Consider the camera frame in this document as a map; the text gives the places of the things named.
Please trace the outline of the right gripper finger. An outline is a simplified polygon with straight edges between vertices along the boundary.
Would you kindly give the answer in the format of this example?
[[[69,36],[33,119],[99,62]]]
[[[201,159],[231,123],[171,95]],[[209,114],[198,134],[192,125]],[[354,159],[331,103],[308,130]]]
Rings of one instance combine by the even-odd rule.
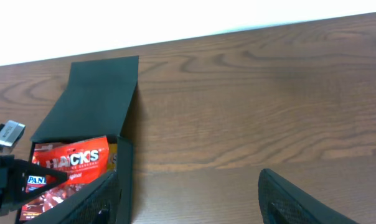
[[[356,224],[271,169],[259,174],[258,201],[265,224]]]

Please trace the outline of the red Hacks candy bag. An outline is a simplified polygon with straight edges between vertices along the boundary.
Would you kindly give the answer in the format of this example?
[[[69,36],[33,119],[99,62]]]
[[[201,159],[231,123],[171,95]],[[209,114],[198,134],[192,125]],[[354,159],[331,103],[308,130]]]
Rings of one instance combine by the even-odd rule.
[[[109,155],[110,148],[105,136],[71,144],[36,144],[32,163],[66,172],[68,181],[25,204],[18,220],[26,222],[38,217],[99,178],[108,170]]]

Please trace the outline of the dark green box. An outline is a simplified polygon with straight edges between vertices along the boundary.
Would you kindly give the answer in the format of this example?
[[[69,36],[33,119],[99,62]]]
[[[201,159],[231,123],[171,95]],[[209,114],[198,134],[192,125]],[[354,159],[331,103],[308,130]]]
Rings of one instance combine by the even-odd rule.
[[[115,170],[121,198],[115,223],[131,221],[133,155],[121,132],[138,82],[137,56],[74,62],[68,85],[31,137],[31,153],[42,143],[71,144],[105,136],[118,145]]]

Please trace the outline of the red Hello Panda box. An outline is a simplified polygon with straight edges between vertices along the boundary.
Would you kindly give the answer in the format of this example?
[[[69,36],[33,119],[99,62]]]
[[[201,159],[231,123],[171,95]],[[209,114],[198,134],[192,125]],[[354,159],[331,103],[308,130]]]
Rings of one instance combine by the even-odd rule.
[[[52,143],[43,143],[43,144],[36,144],[34,146],[33,154],[31,157],[31,163],[33,164],[39,164],[36,157],[39,154],[42,154],[43,152],[51,151],[55,149],[56,147],[63,146],[64,143],[61,142],[52,142]],[[38,189],[42,186],[46,185],[46,178],[42,176],[38,176],[37,174],[30,175],[27,178],[27,187],[26,192],[33,191],[35,189]]]

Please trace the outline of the yellow Hacks candy bag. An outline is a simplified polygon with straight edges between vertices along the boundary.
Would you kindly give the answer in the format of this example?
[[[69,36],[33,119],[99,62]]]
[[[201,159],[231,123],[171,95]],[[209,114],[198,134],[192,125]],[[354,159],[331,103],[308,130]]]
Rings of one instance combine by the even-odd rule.
[[[108,155],[107,170],[115,170],[116,169],[117,155],[118,155],[118,145],[117,144],[109,144],[109,155]]]

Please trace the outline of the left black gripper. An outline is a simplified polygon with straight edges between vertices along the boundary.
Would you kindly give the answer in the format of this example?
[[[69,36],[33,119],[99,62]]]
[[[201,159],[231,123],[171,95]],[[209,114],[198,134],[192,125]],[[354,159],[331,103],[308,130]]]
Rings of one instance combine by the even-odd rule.
[[[0,156],[0,217],[67,180],[66,172]],[[115,223],[120,198],[118,174],[108,171],[27,224]]]

